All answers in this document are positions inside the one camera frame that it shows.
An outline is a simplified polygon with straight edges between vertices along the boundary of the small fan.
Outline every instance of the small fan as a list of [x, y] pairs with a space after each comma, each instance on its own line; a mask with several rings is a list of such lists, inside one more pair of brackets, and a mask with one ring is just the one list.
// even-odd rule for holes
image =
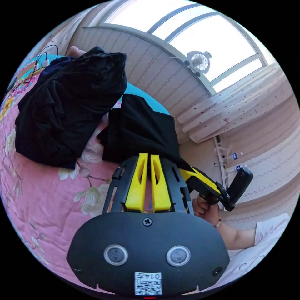
[[184, 61], [185, 64], [198, 76], [201, 73], [207, 73], [210, 67], [209, 59], [212, 58], [211, 54], [207, 51], [191, 51], [187, 53], [187, 59]]

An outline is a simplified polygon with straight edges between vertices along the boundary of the cable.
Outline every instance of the cable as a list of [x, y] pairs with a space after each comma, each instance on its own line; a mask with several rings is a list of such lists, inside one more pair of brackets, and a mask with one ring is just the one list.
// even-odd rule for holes
[[174, 56], [174, 57], [162, 57], [162, 58], [155, 58], [155, 59], [153, 59], [153, 60], [151, 60], [151, 61], [149, 61], [149, 62], [138, 62], [138, 63], [136, 63], [136, 62], [132, 62], [132, 63], [127, 63], [126, 65], [139, 65], [140, 63], [151, 63], [151, 62], [154, 62], [154, 61], [156, 61], [156, 60], [160, 60], [160, 59], [169, 59], [169, 58], [178, 58], [178, 57], [176, 57], [176, 56]]
[[33, 77], [33, 75], [34, 75], [35, 68], [36, 68], [36, 66], [37, 66], [37, 64], [38, 64], [38, 62], [39, 62], [39, 59], [43, 56], [44, 53], [46, 54], [46, 59], [45, 59], [45, 60], [48, 59], [47, 52], [46, 52], [46, 51], [43, 52], [43, 51], [44, 51], [46, 48], [52, 47], [52, 46], [56, 47], [56, 49], [57, 49], [57, 54], [56, 54], [56, 58], [55, 58], [55, 59], [57, 59], [57, 57], [58, 57], [58, 47], [57, 47], [57, 45], [48, 45], [48, 46], [46, 46], [44, 49], [42, 49], [42, 50], [40, 51], [40, 53], [39, 53], [38, 56], [37, 56], [37, 59], [36, 59], [36, 61], [35, 61], [35, 65], [34, 65], [34, 68], [33, 68], [32, 75], [31, 75], [30, 79], [29, 79], [28, 81], [22, 81], [22, 82], [18, 83], [18, 84], [17, 84], [15, 87], [13, 87], [9, 92], [13, 92], [13, 91], [14, 91], [19, 85], [21, 85], [21, 84], [25, 84], [25, 83], [30, 83], [30, 82], [31, 82], [31, 79], [32, 79], [32, 77]]

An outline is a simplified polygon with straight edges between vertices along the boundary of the white curtain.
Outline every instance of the white curtain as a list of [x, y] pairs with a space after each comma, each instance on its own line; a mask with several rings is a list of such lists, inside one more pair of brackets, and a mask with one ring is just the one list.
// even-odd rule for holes
[[282, 68], [274, 63], [201, 101], [177, 120], [200, 143], [263, 115], [292, 94]]

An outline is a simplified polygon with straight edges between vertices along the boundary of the qr code sticker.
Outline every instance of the qr code sticker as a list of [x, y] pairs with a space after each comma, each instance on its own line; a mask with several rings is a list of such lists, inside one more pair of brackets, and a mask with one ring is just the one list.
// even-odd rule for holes
[[134, 281], [136, 295], [153, 296], [163, 294], [161, 273], [135, 272]]

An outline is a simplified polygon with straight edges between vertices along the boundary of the blue pillow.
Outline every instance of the blue pillow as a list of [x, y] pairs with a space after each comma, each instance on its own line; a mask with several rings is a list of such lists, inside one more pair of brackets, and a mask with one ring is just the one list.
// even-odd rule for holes
[[165, 113], [166, 115], [169, 115], [169, 112], [154, 98], [152, 98], [150, 95], [139, 89], [138, 87], [135, 87], [134, 85], [128, 83], [127, 89], [125, 90], [124, 94], [132, 94], [136, 96], [143, 97], [148, 105], [155, 111], [159, 113]]

